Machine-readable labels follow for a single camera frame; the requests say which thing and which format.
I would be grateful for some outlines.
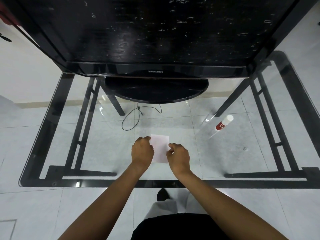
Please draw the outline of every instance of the white paper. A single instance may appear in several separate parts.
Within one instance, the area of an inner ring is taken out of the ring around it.
[[[167,151],[170,149],[169,136],[151,134],[150,145],[153,146],[153,163],[168,163]]]

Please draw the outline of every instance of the black shoe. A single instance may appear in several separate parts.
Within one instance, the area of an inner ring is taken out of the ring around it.
[[[164,201],[166,199],[170,199],[170,196],[168,192],[164,188],[162,188],[157,194],[157,201]]]

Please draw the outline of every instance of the hand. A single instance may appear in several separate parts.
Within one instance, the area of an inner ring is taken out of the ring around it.
[[[181,144],[170,143],[169,147],[171,149],[167,151],[168,163],[174,176],[179,179],[181,175],[191,172],[189,152]]]
[[[132,164],[145,172],[151,164],[155,151],[150,145],[150,136],[139,137],[131,148]]]

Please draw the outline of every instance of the red label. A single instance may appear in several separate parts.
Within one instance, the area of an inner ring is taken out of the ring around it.
[[[225,125],[222,124],[222,122],[220,122],[219,124],[217,124],[216,129],[219,131],[219,130],[222,130],[224,127]]]

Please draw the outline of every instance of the glue stick cap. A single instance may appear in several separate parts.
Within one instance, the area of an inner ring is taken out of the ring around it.
[[[233,116],[231,114],[229,114],[221,121],[221,123],[222,123],[222,125],[227,125],[231,121],[233,121]]]

